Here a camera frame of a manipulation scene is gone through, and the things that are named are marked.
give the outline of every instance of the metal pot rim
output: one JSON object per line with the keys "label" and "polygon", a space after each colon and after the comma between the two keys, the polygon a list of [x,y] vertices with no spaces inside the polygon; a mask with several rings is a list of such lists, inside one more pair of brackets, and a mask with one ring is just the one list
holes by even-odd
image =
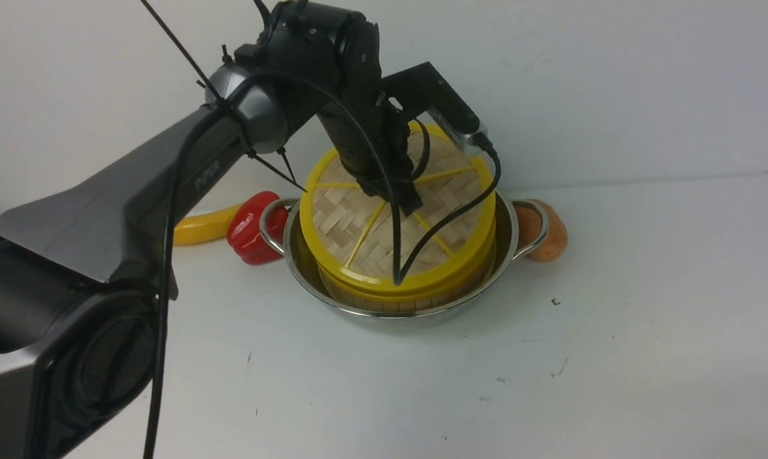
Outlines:
{"label": "metal pot rim", "polygon": [[[523,200],[523,201],[511,201],[506,200],[499,192],[496,192],[498,201],[500,201],[503,206],[505,206],[505,209],[507,211],[507,214],[509,216],[509,224],[511,226],[511,238],[509,240],[509,249],[505,251],[503,254],[503,258],[501,259],[500,264],[492,270],[491,276],[489,276],[488,279],[486,279],[485,282],[483,282],[480,286],[475,288],[470,293],[466,294],[465,296],[454,300],[453,302],[449,302],[445,305],[439,305],[435,306],[434,308],[430,308],[427,310],[420,310],[420,311],[414,311],[414,312],[403,312],[403,313],[386,313],[386,312],[376,312],[376,311],[368,311],[368,310],[360,310],[358,308],[352,307],[350,305],[344,305],[340,302],[337,302],[330,296],[326,296],[325,294],[321,293],[317,288],[315,288],[311,283],[305,279],[304,274],[302,274],[301,270],[299,269],[299,266],[296,264],[296,260],[293,259],[293,243],[291,241],[293,238],[291,235],[293,234],[293,224],[296,221],[296,218],[299,214],[299,200],[279,200],[274,201],[274,203],[271,203],[270,206],[267,206],[267,208],[262,212],[261,217],[259,218],[259,232],[261,232],[262,238],[265,240],[267,244],[270,245],[270,247],[273,247],[276,252],[279,252],[282,254],[285,258],[285,261],[287,261],[287,267],[290,268],[291,273],[293,273],[293,277],[296,278],[296,281],[299,282],[302,287],[305,288],[311,295],[316,297],[317,299],[322,300],[323,303],[326,305],[329,305],[335,310],[339,310],[341,312],[344,312],[346,314],[351,314],[352,316],[356,317],[368,317],[369,319],[383,319],[383,320],[401,320],[401,319],[412,319],[413,317],[427,317],[427,316],[434,316],[434,314],[441,314],[443,312],[447,312],[449,310],[452,310],[453,308],[456,308],[456,306],[462,305],[463,303],[468,302],[471,299],[474,299],[475,296],[483,293],[483,291],[486,290],[486,288],[491,287],[492,284],[498,279],[501,274],[504,273],[506,268],[509,267],[509,264],[511,264],[514,259],[520,258],[520,256],[526,255],[527,253],[533,252],[536,248],[539,247],[544,241],[545,238],[547,238],[547,233],[549,233],[549,221],[547,220],[547,213],[544,211],[544,209],[539,206],[538,203],[535,201],[530,200]],[[528,244],[527,246],[518,248],[518,250],[515,250],[514,253],[511,252],[510,247],[517,247],[518,244],[518,238],[519,238],[519,226],[517,221],[517,212],[515,212],[514,206],[520,205],[524,207],[530,207],[531,209],[535,210],[539,217],[542,220],[542,227],[540,229],[539,235],[537,238],[532,241],[531,244]],[[284,241],[282,241],[282,245],[279,244],[278,241],[273,240],[273,238],[270,236],[270,234],[267,232],[267,225],[266,225],[266,218],[267,215],[270,214],[270,211],[272,211],[274,208],[277,208],[279,206],[286,206],[291,207],[290,214],[287,218],[287,224],[285,224],[284,228]]]}

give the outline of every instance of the white table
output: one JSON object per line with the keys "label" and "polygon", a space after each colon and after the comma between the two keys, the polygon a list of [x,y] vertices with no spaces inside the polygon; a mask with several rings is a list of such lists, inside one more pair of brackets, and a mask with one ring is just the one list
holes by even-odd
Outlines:
{"label": "white table", "polygon": [[[768,459],[768,175],[508,195],[558,210],[564,258],[408,334],[178,250],[157,457]],[[147,409],[69,459],[140,457]]]}

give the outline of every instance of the pot handle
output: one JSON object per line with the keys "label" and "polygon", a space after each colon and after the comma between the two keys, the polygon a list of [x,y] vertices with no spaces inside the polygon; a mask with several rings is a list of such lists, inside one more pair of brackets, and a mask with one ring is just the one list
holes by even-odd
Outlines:
{"label": "pot handle", "polygon": [[299,200],[275,200],[264,208],[262,215],[259,215],[259,234],[262,236],[262,240],[281,256],[284,256],[284,247],[280,241],[274,240],[268,232],[268,215],[279,207],[290,207],[298,202]]}
{"label": "pot handle", "polygon": [[521,201],[511,201],[511,203],[515,207],[521,206],[521,207],[528,207],[529,209],[532,209],[533,211],[537,212],[537,214],[539,214],[539,218],[541,218],[542,220],[542,226],[539,227],[539,235],[537,235],[536,239],[534,239],[530,244],[526,245],[526,247],[518,247],[517,252],[515,252],[514,256],[511,258],[511,259],[518,259],[521,256],[534,252],[534,250],[536,250],[539,246],[541,246],[545,242],[545,238],[547,238],[547,233],[549,233],[549,221],[547,220],[547,212],[545,212],[545,209],[535,201],[521,200]]}

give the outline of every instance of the potato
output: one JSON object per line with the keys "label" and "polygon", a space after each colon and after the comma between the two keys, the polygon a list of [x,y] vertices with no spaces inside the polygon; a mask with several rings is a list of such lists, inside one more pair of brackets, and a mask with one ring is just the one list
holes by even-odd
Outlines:
{"label": "potato", "polygon": [[[549,234],[544,243],[534,250],[534,252],[529,253],[528,257],[533,261],[554,261],[565,252],[565,247],[568,245],[568,231],[565,229],[565,224],[562,223],[562,219],[560,219],[559,215],[556,215],[556,212],[553,211],[553,207],[543,203],[543,201],[533,201],[542,206],[545,209],[545,212],[547,212]],[[542,220],[539,218],[536,211],[528,207],[514,206],[514,209],[517,212],[517,219],[520,226],[518,247],[524,247],[533,242],[539,235]]]}

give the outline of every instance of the yellow rim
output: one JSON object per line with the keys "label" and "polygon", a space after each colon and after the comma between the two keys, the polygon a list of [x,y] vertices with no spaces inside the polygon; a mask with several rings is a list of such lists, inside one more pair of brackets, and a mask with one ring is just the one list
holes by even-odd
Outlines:
{"label": "yellow rim", "polygon": [[[419,133],[419,127],[416,123],[410,123],[413,133]],[[429,125],[426,127],[430,136],[439,137],[441,139],[448,140],[448,137],[437,126]],[[306,218],[301,219],[301,230],[305,236],[305,241],[308,247],[313,252],[316,260],[319,262],[322,270],[328,273],[332,279],[337,280],[339,284],[346,285],[354,293],[363,293],[364,296],[377,296],[383,295],[386,297],[392,296],[426,296],[427,293],[432,293],[437,289],[448,290],[451,285],[451,279],[457,279],[460,274],[471,273],[476,268],[479,268],[482,264],[484,256],[488,255],[488,250],[483,250],[486,244],[494,239],[493,235],[493,223],[494,223],[494,209],[495,209],[495,194],[489,195],[484,201],[482,206],[482,212],[477,222],[471,238],[468,239],[467,244],[462,249],[454,253],[446,263],[443,265],[431,268],[423,273],[408,276],[399,287],[395,287],[392,282],[392,278],[378,279],[352,272],[346,267],[346,263],[335,259],[328,250],[323,246],[317,235],[313,219],[310,218],[313,215],[313,193],[315,189],[320,186],[342,186],[350,187],[357,184],[320,184],[319,177],[323,174],[326,167],[334,160],[338,155],[338,151],[331,149],[325,154],[322,159],[316,164],[313,171],[310,172],[310,177],[307,180],[305,189],[308,192],[302,195],[301,199],[301,214],[307,215]],[[488,188],[491,183],[491,171],[488,169],[488,165],[482,157],[472,157],[470,168],[462,168],[460,170],[443,171],[433,175],[425,175],[421,177],[419,181],[425,182],[427,180],[433,180],[434,178],[446,177],[450,173],[460,173],[469,169],[474,169],[479,177],[482,189]],[[363,241],[358,242],[358,246],[363,244]]]}

